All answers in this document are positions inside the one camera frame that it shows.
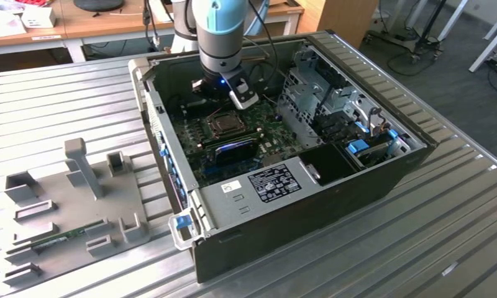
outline warning label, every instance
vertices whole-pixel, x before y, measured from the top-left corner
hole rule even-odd
[[[279,165],[248,177],[260,195],[260,199],[271,201],[287,196],[302,189],[286,165]]]

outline robotic arm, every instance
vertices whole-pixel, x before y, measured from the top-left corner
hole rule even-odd
[[[191,1],[194,13],[186,1]],[[258,102],[259,96],[242,67],[243,37],[262,32],[270,0],[186,1],[174,1],[176,32],[186,39],[188,34],[198,38],[206,72],[206,77],[194,82],[194,90],[227,90],[236,107],[247,109]],[[192,24],[196,30],[188,30]]]

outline white label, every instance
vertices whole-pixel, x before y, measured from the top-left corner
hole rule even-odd
[[[242,188],[242,183],[239,180],[228,182],[227,184],[222,185],[223,192],[228,193],[231,191],[235,191],[236,189]]]
[[[32,37],[32,40],[47,40],[47,39],[58,39],[62,38],[60,35],[47,35],[47,36],[38,36]]]

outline metal workbench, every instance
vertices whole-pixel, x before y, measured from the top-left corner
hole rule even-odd
[[[383,200],[204,284],[166,224],[132,57],[0,73],[0,177],[20,168],[35,177],[64,171],[51,153],[72,135],[86,138],[91,162],[118,148],[132,156],[154,234],[150,243],[15,296],[497,297],[497,159],[338,37],[316,37],[442,145]],[[0,247],[10,205],[0,194]]]

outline sticker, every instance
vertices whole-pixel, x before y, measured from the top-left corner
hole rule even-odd
[[[59,38],[62,38],[60,35],[47,35],[47,36],[32,37],[32,40],[47,40],[47,39],[59,39]]]
[[[302,189],[302,186],[292,176],[287,165],[279,165],[248,177],[256,189],[260,199],[271,201],[292,194]]]
[[[223,192],[228,193],[231,191],[235,191],[236,189],[240,189],[242,188],[242,183],[240,183],[239,180],[236,180],[236,181],[228,182],[224,185],[222,185],[222,188],[223,188]]]

